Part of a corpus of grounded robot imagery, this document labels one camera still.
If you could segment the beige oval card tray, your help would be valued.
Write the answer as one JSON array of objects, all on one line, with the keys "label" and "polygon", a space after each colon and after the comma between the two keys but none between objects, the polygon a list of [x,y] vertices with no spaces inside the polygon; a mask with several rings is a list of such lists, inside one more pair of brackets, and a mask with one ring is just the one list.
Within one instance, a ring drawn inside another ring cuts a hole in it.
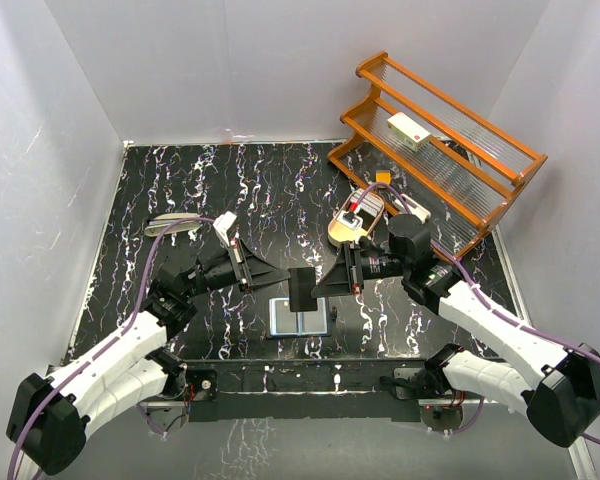
[{"label": "beige oval card tray", "polygon": [[373,193],[360,196],[363,189],[352,192],[341,208],[329,222],[328,240],[334,247],[343,242],[358,241],[361,237],[369,237],[384,213],[384,201]]}]

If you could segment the black VIP card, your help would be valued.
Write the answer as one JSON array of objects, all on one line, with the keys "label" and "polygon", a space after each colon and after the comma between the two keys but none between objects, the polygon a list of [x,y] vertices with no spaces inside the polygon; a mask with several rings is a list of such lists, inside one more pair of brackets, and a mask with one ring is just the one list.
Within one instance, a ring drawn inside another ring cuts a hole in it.
[{"label": "black VIP card", "polygon": [[274,327],[276,335],[292,335],[298,332],[297,314],[290,309],[288,300],[276,303]]}]

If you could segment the black leather card holder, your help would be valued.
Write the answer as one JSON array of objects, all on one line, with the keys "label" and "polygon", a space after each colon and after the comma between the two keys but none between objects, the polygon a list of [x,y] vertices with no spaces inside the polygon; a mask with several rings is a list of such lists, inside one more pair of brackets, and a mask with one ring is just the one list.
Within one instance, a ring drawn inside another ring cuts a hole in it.
[{"label": "black leather card holder", "polygon": [[313,312],[300,312],[297,314],[298,332],[292,335],[275,334],[275,305],[286,297],[272,298],[268,301],[269,321],[267,326],[267,337],[270,339],[325,337],[331,335],[332,325],[338,317],[338,310],[331,306],[326,298],[317,300],[318,310]]}]

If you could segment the stack of credit cards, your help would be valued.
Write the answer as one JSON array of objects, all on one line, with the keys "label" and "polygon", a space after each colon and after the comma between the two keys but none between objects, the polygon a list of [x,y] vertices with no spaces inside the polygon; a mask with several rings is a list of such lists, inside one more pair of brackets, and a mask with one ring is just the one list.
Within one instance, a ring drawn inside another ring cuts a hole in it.
[{"label": "stack of credit cards", "polygon": [[352,194],[351,202],[358,206],[359,216],[367,215],[376,218],[384,209],[384,201],[373,192],[367,193],[361,198],[362,192],[356,191]]}]

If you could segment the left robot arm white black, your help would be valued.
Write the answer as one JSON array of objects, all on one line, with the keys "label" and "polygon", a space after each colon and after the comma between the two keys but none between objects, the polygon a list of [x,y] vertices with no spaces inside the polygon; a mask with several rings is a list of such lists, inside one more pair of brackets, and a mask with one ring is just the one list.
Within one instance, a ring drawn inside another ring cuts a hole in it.
[{"label": "left robot arm white black", "polygon": [[8,478],[19,463],[34,479],[56,475],[119,414],[153,396],[180,396],[187,376],[164,348],[193,319],[196,297],[232,286],[253,293],[289,277],[237,238],[189,270],[161,269],[138,310],[104,340],[46,377],[21,381],[6,427],[14,444]]}]

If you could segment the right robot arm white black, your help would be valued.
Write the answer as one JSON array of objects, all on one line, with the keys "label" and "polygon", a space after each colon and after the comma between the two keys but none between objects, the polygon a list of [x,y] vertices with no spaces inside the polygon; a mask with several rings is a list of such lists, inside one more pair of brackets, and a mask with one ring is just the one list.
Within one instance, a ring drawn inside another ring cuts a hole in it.
[{"label": "right robot arm white black", "polygon": [[600,356],[591,347],[566,346],[500,310],[460,265],[438,257],[431,235],[413,214],[388,223],[388,247],[367,238],[345,242],[313,288],[315,297],[358,295],[370,280],[398,277],[409,298],[469,332],[500,359],[490,361],[457,344],[445,345],[409,377],[381,382],[412,398],[470,392],[522,414],[546,440],[567,448],[600,416]]}]

